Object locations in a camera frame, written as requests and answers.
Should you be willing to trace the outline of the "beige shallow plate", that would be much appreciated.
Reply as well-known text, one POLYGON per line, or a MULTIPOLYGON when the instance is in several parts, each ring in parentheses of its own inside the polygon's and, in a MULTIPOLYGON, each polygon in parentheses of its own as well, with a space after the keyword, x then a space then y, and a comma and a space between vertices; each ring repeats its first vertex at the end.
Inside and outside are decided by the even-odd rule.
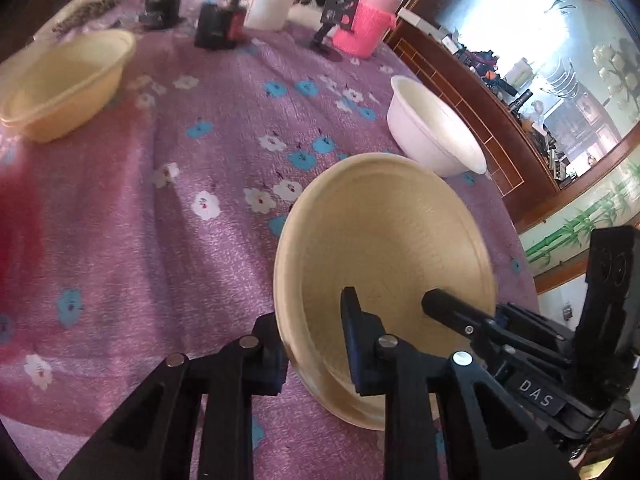
POLYGON ((360 428, 384 426, 382 396, 364 398, 350 378, 341 293, 435 356, 468 348, 426 316, 423 296, 439 288, 486 313, 497 285, 482 234, 452 188, 416 162, 369 153, 337 162, 296 200, 278 243, 273 302, 288 358, 307 391, 360 428))

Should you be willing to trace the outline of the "beige ribbed plastic bowl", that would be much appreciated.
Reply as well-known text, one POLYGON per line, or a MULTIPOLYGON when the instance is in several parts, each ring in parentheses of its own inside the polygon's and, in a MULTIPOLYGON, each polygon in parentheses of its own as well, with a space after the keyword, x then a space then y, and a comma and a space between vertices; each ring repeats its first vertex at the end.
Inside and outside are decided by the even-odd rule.
POLYGON ((136 47, 132 32, 107 29, 43 53, 10 82, 2 126, 37 143, 67 136, 111 102, 136 47))

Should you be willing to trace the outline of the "leopard print cloth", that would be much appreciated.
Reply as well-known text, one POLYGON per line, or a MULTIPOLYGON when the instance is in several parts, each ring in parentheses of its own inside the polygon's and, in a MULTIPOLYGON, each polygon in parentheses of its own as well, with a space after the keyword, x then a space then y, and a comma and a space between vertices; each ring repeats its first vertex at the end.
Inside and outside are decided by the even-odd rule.
POLYGON ((118 4, 119 0, 72 0, 52 18, 50 31, 55 35, 67 34, 111 11, 118 4))

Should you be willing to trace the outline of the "pink knitted bottle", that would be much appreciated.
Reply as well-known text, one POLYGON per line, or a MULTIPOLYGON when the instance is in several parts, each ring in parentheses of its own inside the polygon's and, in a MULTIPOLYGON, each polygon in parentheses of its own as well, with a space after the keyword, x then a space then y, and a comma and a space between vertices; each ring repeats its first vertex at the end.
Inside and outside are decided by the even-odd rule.
POLYGON ((370 58, 389 30, 396 27, 402 0, 358 0, 349 30, 337 29, 332 46, 355 58, 370 58))

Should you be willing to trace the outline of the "black jar with cork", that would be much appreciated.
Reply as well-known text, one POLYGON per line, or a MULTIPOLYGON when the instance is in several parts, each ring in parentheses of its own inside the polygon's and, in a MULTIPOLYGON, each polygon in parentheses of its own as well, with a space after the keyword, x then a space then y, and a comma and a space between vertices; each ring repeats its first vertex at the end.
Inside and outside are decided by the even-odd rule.
POLYGON ((201 6, 194 38, 197 48, 232 50, 242 37, 248 0, 206 0, 201 6))

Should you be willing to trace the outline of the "black cylindrical motor device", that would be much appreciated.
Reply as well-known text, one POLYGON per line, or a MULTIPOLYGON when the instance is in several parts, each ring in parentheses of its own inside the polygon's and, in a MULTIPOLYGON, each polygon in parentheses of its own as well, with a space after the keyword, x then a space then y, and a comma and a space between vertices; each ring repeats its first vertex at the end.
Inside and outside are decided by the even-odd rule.
POLYGON ((143 0, 139 23, 147 30, 168 29, 180 20, 181 0, 143 0))

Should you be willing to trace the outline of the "floral pink tablecloth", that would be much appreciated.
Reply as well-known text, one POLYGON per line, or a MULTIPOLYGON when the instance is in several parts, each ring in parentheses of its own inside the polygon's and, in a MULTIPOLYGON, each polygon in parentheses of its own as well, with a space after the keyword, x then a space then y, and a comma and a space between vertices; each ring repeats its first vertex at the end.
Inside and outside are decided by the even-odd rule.
POLYGON ((1 306, 1 427, 56 478, 161 359, 201 356, 272 307, 272 266, 303 188, 340 160, 397 151, 389 47, 331 63, 303 29, 194 46, 142 32, 107 107, 65 138, 3 138, 32 168, 38 271, 1 306))

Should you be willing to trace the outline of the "white foam bowl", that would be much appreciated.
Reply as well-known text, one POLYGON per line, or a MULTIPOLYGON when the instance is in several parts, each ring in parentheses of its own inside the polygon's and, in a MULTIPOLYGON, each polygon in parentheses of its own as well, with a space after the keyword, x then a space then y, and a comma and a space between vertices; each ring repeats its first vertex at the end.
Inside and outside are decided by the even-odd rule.
POLYGON ((458 114, 419 81, 390 78, 393 97, 387 125, 395 142, 412 160, 441 178, 471 171, 486 174, 485 155, 458 114))

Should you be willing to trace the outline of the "black phone stand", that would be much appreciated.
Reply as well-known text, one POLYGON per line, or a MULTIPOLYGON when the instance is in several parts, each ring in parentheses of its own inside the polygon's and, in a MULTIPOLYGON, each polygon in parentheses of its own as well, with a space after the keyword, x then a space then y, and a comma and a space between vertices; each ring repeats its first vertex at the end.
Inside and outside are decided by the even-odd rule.
POLYGON ((320 16, 320 29, 314 34, 308 44, 311 51, 321 55, 322 58, 334 63, 339 63, 343 57, 324 42, 329 32, 338 27, 350 32, 352 21, 357 10, 359 0, 326 0, 326 4, 320 16))

